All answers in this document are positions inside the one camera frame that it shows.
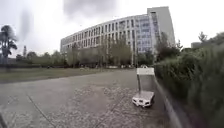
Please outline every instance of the grass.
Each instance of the grass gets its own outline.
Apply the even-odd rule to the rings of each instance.
[[[109,69],[46,69],[46,68],[33,68],[33,69],[11,69],[6,72],[0,69],[0,83],[11,83],[21,81],[33,81],[41,79],[79,76],[87,74],[95,74],[99,72],[110,71]]]

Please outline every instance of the pavement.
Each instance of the pavement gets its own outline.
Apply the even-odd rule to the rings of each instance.
[[[151,108],[132,104],[136,71],[123,70],[1,84],[0,113],[8,128],[169,128],[155,83],[140,79],[143,90],[155,92]]]

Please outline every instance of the building facade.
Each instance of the building facade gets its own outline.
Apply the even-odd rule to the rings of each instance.
[[[193,42],[191,43],[191,48],[198,48],[201,46],[201,42]]]
[[[125,35],[133,60],[137,53],[148,50],[156,53],[155,45],[160,39],[161,32],[168,35],[170,45],[175,45],[169,8],[148,8],[147,14],[111,20],[67,36],[61,40],[60,51],[66,53],[73,44],[76,44],[78,49],[94,48],[107,38],[118,39]]]

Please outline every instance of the hedge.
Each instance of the hedge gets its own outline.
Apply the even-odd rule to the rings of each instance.
[[[175,98],[201,111],[209,127],[224,128],[224,45],[157,63],[155,74]]]

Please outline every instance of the sign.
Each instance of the sign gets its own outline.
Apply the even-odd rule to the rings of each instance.
[[[137,68],[137,75],[155,75],[154,68]]]

